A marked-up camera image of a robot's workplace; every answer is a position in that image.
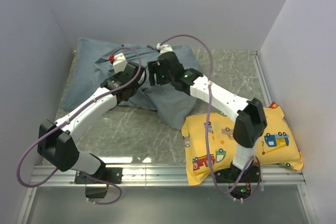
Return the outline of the blue plaid pillowcase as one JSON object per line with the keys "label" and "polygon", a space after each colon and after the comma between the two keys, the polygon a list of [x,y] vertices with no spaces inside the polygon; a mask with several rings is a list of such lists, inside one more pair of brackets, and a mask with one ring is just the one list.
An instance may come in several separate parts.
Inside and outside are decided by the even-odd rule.
{"label": "blue plaid pillowcase", "polygon": [[[109,56],[121,47],[112,42],[89,38],[78,39],[77,63],[72,74],[70,88],[61,102],[64,110],[72,111],[77,108],[96,91],[105,79],[115,74]],[[195,98],[175,90],[170,84],[151,86],[146,80],[133,97],[120,104],[154,110],[161,120],[179,130],[195,103]]]}

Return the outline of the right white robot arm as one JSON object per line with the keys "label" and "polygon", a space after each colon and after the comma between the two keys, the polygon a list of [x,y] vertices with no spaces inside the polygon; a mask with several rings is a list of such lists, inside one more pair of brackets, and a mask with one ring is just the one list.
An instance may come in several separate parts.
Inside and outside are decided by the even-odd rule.
{"label": "right white robot arm", "polygon": [[151,86],[171,84],[177,91],[207,102],[234,122],[233,138],[237,146],[231,175],[237,182],[248,178],[255,144],[267,126],[262,102],[239,97],[214,84],[198,70],[185,69],[172,51],[150,61],[148,71]]}

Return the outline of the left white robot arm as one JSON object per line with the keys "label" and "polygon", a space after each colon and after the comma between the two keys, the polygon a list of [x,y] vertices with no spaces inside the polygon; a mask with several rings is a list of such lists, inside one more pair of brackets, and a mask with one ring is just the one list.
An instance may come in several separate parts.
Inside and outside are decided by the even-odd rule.
{"label": "left white robot arm", "polygon": [[123,71],[103,81],[84,103],[56,122],[45,120],[39,127],[37,152],[59,171],[78,170],[93,183],[105,179],[105,163],[97,156],[79,151],[76,141],[101,116],[122,101],[129,100],[146,77],[145,67],[128,62]]}

